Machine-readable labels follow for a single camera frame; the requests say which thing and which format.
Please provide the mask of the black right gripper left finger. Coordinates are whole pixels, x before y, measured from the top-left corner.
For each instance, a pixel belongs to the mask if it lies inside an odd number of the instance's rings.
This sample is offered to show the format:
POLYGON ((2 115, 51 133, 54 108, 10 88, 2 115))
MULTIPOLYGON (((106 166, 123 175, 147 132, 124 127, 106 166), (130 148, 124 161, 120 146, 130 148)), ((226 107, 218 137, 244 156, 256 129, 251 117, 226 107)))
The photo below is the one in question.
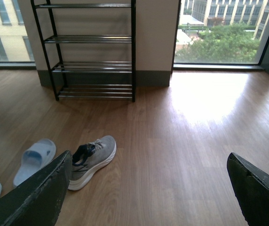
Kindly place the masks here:
POLYGON ((0 226, 54 226, 61 212, 72 167, 65 151, 0 198, 0 226))

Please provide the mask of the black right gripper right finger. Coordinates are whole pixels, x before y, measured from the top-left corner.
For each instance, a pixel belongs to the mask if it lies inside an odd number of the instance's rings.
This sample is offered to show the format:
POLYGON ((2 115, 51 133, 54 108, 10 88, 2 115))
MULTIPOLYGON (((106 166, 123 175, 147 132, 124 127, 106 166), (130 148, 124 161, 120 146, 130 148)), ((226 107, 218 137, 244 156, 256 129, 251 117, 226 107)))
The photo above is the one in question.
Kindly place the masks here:
POLYGON ((236 153, 227 159, 229 178, 250 226, 269 226, 269 174, 236 153))

